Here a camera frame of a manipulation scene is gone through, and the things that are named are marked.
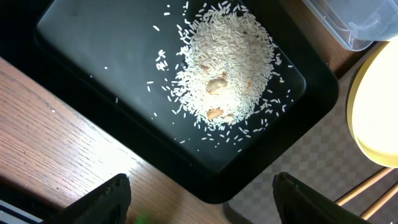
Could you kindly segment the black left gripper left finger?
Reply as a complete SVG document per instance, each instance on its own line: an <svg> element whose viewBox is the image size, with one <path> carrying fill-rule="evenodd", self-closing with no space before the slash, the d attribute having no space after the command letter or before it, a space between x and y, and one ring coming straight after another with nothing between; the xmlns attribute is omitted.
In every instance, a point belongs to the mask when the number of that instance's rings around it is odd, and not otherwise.
<svg viewBox="0 0 398 224"><path fill-rule="evenodd" d="M130 204L130 181L117 174L43 223L125 224Z"/></svg>

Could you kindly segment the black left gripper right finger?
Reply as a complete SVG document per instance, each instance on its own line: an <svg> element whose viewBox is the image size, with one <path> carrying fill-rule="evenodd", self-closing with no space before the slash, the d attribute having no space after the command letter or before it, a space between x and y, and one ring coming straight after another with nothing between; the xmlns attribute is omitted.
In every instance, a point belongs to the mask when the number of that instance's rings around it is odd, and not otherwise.
<svg viewBox="0 0 398 224"><path fill-rule="evenodd" d="M282 224L370 224L286 172L272 187Z"/></svg>

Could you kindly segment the wooden chopstick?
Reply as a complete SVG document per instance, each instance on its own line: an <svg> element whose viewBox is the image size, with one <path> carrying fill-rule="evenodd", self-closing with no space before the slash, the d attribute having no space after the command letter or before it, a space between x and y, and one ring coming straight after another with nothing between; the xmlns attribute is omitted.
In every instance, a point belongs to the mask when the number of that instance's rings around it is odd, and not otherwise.
<svg viewBox="0 0 398 224"><path fill-rule="evenodd" d="M397 183L388 189L382 196L380 196L369 208L367 208L360 217L363 220L369 219L373 216L382 206L384 206L395 194L397 193Z"/></svg>
<svg viewBox="0 0 398 224"><path fill-rule="evenodd" d="M381 170L364 180L362 183L357 185L355 188L351 189L349 192L345 193L342 197L335 201L336 204L339 206L344 205L345 203L349 202L351 199L358 196L360 193L368 189L370 186L374 185L376 182L381 180L387 174L392 172L394 168L390 167L383 167Z"/></svg>

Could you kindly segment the yellow plate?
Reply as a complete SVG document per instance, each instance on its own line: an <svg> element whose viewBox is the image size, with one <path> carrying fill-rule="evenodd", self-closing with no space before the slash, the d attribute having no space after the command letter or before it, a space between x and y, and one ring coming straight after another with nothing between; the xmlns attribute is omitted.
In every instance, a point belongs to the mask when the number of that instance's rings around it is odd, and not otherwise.
<svg viewBox="0 0 398 224"><path fill-rule="evenodd" d="M362 153L397 168L397 41L384 42L353 77L346 102L349 131Z"/></svg>

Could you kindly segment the rice leftovers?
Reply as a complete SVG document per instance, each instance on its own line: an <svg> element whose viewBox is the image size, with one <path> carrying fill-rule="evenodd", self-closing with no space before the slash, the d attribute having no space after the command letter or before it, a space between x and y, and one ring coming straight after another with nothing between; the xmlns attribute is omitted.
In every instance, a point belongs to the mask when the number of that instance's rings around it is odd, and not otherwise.
<svg viewBox="0 0 398 224"><path fill-rule="evenodd" d="M187 1L146 78L144 116L182 149L237 154L297 101L302 78L247 5Z"/></svg>

